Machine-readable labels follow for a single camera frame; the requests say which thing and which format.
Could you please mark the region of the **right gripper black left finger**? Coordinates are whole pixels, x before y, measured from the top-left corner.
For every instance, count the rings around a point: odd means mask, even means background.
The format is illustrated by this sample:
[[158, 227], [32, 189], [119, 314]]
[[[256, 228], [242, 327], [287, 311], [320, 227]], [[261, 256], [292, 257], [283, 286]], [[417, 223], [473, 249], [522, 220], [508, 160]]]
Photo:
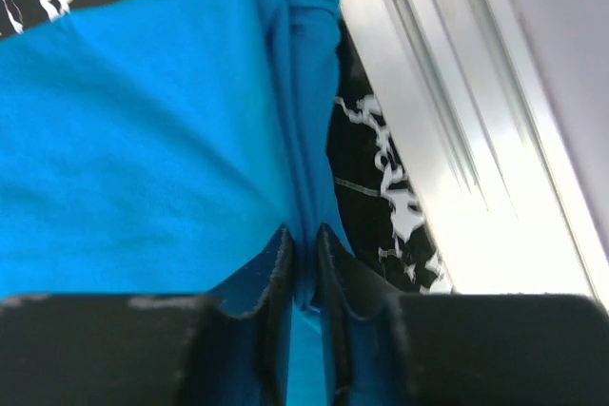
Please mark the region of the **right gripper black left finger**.
[[293, 241], [198, 295], [29, 294], [1, 302], [5, 405], [282, 405]]

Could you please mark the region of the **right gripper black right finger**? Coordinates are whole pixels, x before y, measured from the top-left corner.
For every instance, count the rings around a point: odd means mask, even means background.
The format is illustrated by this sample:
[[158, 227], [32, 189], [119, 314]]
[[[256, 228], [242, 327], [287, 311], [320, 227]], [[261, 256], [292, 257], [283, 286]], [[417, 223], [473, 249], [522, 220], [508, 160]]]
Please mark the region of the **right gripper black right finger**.
[[604, 405], [608, 316], [573, 295], [405, 293], [317, 236], [332, 405]]

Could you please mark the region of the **blue t shirt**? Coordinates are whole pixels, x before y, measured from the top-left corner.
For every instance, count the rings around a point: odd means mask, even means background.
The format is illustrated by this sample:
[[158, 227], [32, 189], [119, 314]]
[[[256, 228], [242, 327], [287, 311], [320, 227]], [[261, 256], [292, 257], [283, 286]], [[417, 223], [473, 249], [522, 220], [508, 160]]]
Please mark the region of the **blue t shirt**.
[[1, 292], [193, 292], [286, 224], [287, 401], [325, 402], [312, 305], [340, 0], [1, 0]]

